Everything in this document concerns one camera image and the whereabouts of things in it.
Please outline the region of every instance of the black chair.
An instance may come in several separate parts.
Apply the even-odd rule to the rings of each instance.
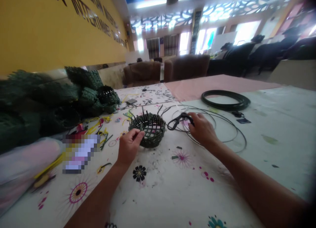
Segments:
[[[248,64],[248,57],[255,43],[234,46],[226,52],[222,60],[210,60],[207,76],[226,74],[241,77]]]

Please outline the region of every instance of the forearm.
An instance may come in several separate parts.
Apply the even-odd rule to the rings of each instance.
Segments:
[[[65,227],[104,227],[111,198],[127,169],[115,163]]]
[[[221,142],[206,147],[230,171],[242,194],[266,227],[291,227],[306,203],[240,158]]]

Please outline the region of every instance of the black clip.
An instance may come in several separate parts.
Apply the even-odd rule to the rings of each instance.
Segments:
[[[185,118],[189,119],[189,120],[190,120],[190,123],[191,123],[193,126],[195,126],[195,125],[194,125],[194,122],[193,122],[193,119],[192,119],[187,113],[184,113],[184,112],[183,112],[183,113],[181,113],[177,118],[171,120],[171,121],[167,124],[167,128],[168,128],[169,130],[175,130],[175,128],[177,127],[177,125],[180,123],[180,119],[182,119],[182,118],[183,118],[183,119],[185,119]],[[175,122],[172,128],[169,127],[169,124],[170,124],[171,122]]]
[[[245,117],[245,115],[243,113],[240,113],[238,111],[232,111],[231,112],[236,118],[241,118],[241,117]]]

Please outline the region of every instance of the left hand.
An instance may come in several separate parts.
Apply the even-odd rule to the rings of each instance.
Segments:
[[[129,167],[136,157],[137,150],[145,135],[144,131],[132,129],[119,139],[118,160],[119,165]]]

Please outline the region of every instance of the yellow wall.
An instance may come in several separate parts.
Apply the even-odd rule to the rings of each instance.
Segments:
[[[128,49],[76,13],[71,0],[0,0],[0,75],[125,61]],[[118,30],[91,0],[82,0],[125,41],[112,0],[100,0]]]

